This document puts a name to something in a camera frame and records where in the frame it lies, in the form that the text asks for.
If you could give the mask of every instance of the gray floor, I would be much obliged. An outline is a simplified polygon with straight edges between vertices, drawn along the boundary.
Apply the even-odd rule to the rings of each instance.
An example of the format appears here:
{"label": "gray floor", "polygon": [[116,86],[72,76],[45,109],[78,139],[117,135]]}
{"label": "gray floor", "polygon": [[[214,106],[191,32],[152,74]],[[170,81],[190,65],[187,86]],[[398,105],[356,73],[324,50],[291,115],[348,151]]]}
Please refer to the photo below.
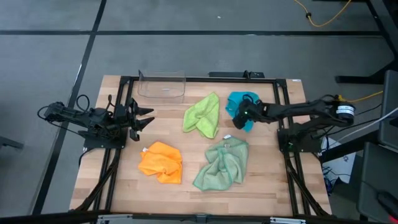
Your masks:
{"label": "gray floor", "polygon": [[[343,5],[302,2],[316,21],[327,20]],[[94,0],[3,0],[0,29],[91,30],[99,5]],[[377,7],[385,15],[383,5]],[[293,0],[108,1],[99,29],[317,30]],[[352,3],[322,30],[376,29],[366,5]],[[0,217],[30,213],[57,133],[56,127],[35,113],[51,102],[67,102],[87,41],[85,35],[0,35],[0,136],[25,144],[22,151],[9,147],[0,151]],[[301,79],[308,100],[327,93],[355,99],[382,87],[339,85],[333,77],[370,75],[391,60],[391,51],[378,37],[97,36],[79,93],[87,94],[93,106],[103,75],[137,75],[138,69],[185,70],[188,76],[247,69],[262,71],[270,78]],[[380,101],[380,96],[372,98],[357,109]],[[377,116],[379,111],[372,111],[358,116],[356,123]],[[82,144],[82,138],[66,135],[44,213],[68,210]],[[330,200],[335,215],[358,218],[353,203],[335,196]]]}

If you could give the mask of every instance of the white label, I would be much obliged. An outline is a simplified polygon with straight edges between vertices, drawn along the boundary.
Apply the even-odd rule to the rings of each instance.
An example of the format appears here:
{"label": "white label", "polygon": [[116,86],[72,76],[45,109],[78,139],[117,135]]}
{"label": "white label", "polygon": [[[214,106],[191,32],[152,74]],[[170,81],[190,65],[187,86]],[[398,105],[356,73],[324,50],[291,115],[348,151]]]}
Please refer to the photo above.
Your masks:
{"label": "white label", "polygon": [[338,110],[351,110],[354,111],[354,108],[352,106],[338,106]]}
{"label": "white label", "polygon": [[338,114],[348,113],[348,114],[354,115],[354,111],[352,111],[352,110],[337,110],[336,113],[338,113]]}

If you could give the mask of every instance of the black floor stripe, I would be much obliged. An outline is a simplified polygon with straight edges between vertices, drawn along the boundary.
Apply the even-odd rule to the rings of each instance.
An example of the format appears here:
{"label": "black floor stripe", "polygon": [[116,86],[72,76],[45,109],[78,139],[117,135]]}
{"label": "black floor stripe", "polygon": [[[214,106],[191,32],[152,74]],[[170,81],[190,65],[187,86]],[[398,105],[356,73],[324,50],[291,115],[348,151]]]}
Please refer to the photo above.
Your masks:
{"label": "black floor stripe", "polygon": [[[68,105],[67,105],[69,108],[73,108],[75,106],[75,102],[76,102],[76,99],[77,99],[77,96],[79,93],[81,82],[83,81],[83,76],[85,74],[87,63],[90,58],[91,50],[93,49],[93,45],[94,45],[94,41],[95,41],[95,33],[94,32],[98,30],[102,15],[104,13],[105,5],[106,5],[106,0],[102,0],[101,4],[99,6],[99,9],[98,9],[98,13],[97,13],[97,16],[95,19],[92,33],[90,35],[90,38],[88,39],[85,53],[83,54],[83,59],[81,60],[80,69],[77,74],[75,84],[73,85],[72,93],[69,97],[69,101],[68,101]],[[69,124],[67,122],[62,123],[62,127],[64,127],[64,128],[68,128],[68,125]],[[43,206],[45,203],[45,198],[46,198],[47,193],[50,188],[51,180],[54,175],[55,168],[57,166],[58,158],[61,153],[61,149],[62,149],[63,141],[65,140],[65,136],[66,136],[66,130],[60,129],[58,132],[58,136],[55,140],[55,143],[53,145],[52,153],[50,156],[50,162],[45,171],[44,179],[40,186],[39,194],[37,195],[37,199],[36,199],[35,205],[33,207],[33,211],[32,211],[33,215],[38,215],[42,212],[42,209],[43,209]]]}
{"label": "black floor stripe", "polygon": [[90,35],[90,30],[0,30],[0,35]]}
{"label": "black floor stripe", "polygon": [[381,31],[266,31],[266,30],[0,30],[0,35],[274,35],[382,36]]}
{"label": "black floor stripe", "polygon": [[380,31],[260,31],[260,30],[99,30],[96,35],[286,35],[381,36]]}

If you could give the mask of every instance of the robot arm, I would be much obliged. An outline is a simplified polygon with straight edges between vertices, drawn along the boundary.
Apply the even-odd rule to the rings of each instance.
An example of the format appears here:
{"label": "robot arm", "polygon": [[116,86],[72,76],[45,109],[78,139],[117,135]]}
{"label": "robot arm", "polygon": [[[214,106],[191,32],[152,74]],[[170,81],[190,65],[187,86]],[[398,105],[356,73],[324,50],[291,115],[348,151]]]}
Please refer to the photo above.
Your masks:
{"label": "robot arm", "polygon": [[52,103],[47,106],[44,120],[49,123],[64,122],[76,124],[87,131],[79,131],[78,134],[85,139],[94,139],[97,142],[110,142],[123,138],[122,129],[130,129],[130,138],[139,141],[137,131],[142,131],[154,118],[142,120],[136,119],[136,115],[144,115],[153,109],[140,108],[137,102],[131,98],[129,105],[115,105],[114,113],[104,108],[90,108],[85,111],[67,108],[62,102]]}
{"label": "robot arm", "polygon": [[249,95],[244,95],[233,123],[238,129],[241,129],[248,120],[271,123],[289,116],[315,115],[317,116],[316,119],[319,119],[316,123],[316,126],[319,127],[307,128],[324,128],[331,125],[345,127],[353,124],[355,112],[353,105],[337,101],[334,98],[329,101],[322,100],[322,98],[306,103],[277,105],[274,103],[263,103],[261,100],[253,102]]}

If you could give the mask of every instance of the orange towel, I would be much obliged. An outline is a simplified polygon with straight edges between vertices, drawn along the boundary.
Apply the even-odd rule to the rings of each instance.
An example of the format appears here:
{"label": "orange towel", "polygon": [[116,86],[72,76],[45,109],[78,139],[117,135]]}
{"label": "orange towel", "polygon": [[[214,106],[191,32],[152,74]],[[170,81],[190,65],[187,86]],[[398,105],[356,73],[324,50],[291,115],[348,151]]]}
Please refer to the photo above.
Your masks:
{"label": "orange towel", "polygon": [[142,160],[138,169],[145,175],[156,174],[160,183],[181,184],[182,157],[178,149],[155,142],[140,155]]}

